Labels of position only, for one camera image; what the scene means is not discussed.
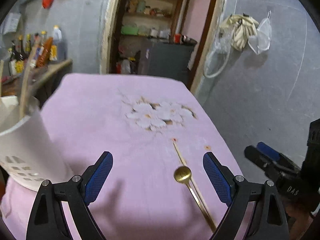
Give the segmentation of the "person's right hand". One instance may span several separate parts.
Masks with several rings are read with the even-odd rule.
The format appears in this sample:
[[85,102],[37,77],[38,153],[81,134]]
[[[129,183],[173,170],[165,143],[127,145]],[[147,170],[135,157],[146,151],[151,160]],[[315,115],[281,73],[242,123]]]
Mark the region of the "person's right hand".
[[286,204],[285,211],[295,219],[289,230],[289,239],[319,239],[319,211],[314,216],[291,202]]

